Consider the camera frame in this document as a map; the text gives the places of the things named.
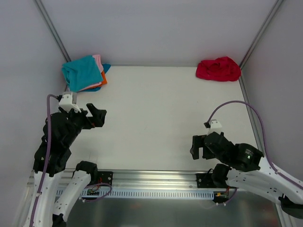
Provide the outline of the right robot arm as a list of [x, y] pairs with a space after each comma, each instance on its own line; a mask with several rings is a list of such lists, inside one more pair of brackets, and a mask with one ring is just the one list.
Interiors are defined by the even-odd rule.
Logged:
[[280, 205], [286, 214], [302, 219], [303, 183], [291, 177], [283, 178], [281, 171], [270, 166], [264, 154], [246, 143], [233, 144], [224, 133], [195, 135], [190, 153], [194, 160], [217, 159], [219, 163], [198, 185], [211, 180], [216, 188], [244, 189]]

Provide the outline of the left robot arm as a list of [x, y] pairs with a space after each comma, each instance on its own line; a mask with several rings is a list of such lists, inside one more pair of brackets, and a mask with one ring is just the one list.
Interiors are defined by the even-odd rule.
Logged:
[[106, 110], [88, 103], [88, 110], [64, 110], [48, 113], [43, 127], [42, 142], [34, 156], [34, 193], [25, 227], [64, 227], [73, 205], [88, 185], [98, 181], [97, 164], [80, 161], [66, 190], [55, 201], [56, 191], [67, 161], [70, 147], [82, 130], [101, 128]]

